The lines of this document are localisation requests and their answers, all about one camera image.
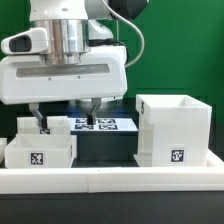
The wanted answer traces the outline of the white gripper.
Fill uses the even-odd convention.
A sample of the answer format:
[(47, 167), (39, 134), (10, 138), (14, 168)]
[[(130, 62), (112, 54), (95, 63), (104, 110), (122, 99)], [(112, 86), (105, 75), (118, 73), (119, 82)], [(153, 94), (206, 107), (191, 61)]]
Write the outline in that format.
[(0, 62), (0, 101), (6, 105), (29, 104), (40, 129), (47, 117), (39, 111), (43, 102), (92, 99), (87, 124), (96, 124), (101, 99), (127, 91), (126, 48), (93, 47), (78, 64), (49, 66), (41, 55), (8, 56)]

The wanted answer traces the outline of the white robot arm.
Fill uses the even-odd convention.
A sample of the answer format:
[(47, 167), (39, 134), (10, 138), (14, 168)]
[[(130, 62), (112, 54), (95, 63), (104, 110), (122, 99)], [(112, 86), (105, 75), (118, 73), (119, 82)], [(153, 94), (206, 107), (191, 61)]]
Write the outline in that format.
[(104, 98), (127, 91), (126, 68), (135, 63), (102, 20), (130, 24), (149, 0), (30, 0), (31, 28), (5, 38), (0, 101), (28, 104), (41, 128), (43, 102), (89, 99), (94, 124)]

